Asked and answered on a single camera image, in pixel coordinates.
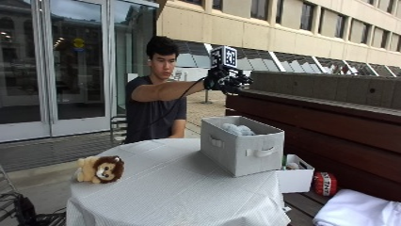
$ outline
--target lion mane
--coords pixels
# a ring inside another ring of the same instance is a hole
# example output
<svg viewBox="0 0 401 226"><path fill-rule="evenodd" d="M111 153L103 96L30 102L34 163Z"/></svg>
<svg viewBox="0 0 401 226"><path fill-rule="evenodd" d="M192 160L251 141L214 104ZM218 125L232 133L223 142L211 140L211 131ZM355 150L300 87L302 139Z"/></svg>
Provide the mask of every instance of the lion mane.
<svg viewBox="0 0 401 226"><path fill-rule="evenodd" d="M99 178L102 184L115 182L118 179L120 179L120 177L123 175L123 171L124 171L124 161L122 160L122 158L119 156L115 155L115 156L99 157L99 159L96 160L96 162L94 164L95 171L98 171L98 168L104 163L115 165L115 168L112 170L112 174L115 175L115 178L112 180L104 180L103 178L96 176Z"/></svg>

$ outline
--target glass door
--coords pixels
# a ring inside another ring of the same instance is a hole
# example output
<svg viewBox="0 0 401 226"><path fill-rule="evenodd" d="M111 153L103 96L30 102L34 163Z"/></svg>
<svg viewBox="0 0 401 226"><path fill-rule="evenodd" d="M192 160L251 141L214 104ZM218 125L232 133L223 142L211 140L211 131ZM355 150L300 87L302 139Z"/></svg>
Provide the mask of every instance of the glass door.
<svg viewBox="0 0 401 226"><path fill-rule="evenodd" d="M0 1L0 142L110 129L108 21L107 0Z"/></svg>
<svg viewBox="0 0 401 226"><path fill-rule="evenodd" d="M46 137L51 131L35 12L34 1L0 1L0 142Z"/></svg>
<svg viewBox="0 0 401 226"><path fill-rule="evenodd" d="M110 34L106 0L46 5L46 70L52 136L110 128Z"/></svg>

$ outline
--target gray storage bin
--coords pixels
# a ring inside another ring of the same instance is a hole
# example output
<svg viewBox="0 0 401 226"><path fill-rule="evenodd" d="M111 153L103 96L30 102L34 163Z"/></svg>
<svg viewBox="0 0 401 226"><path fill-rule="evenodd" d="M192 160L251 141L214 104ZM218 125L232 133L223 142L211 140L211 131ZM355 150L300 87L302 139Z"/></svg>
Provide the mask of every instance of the gray storage bin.
<svg viewBox="0 0 401 226"><path fill-rule="evenodd" d="M236 136L222 129L224 123L246 125L256 136ZM286 131L242 116L202 119L200 151L228 170L235 177L283 165Z"/></svg>

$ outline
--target bin handle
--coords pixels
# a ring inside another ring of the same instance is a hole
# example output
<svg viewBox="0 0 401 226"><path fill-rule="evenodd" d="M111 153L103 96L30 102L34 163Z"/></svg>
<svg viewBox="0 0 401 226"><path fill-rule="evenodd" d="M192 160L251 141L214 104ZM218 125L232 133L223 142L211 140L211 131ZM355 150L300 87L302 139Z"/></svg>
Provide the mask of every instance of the bin handle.
<svg viewBox="0 0 401 226"><path fill-rule="evenodd" d="M271 147L268 150L252 150L247 149L246 156L267 157L278 152L275 147Z"/></svg>
<svg viewBox="0 0 401 226"><path fill-rule="evenodd" d="M212 136L210 136L210 141L214 146L224 148L224 142L219 139L214 139Z"/></svg>

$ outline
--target camera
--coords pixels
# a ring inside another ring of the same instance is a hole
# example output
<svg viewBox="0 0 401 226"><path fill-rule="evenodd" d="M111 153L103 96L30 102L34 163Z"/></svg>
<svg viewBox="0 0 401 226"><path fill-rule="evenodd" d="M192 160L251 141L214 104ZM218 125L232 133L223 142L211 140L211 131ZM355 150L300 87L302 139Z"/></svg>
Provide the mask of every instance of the camera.
<svg viewBox="0 0 401 226"><path fill-rule="evenodd" d="M238 69L238 50L222 46L211 51L212 68L208 77L219 83L219 89L227 95L239 94L246 85L252 84L252 78Z"/></svg>

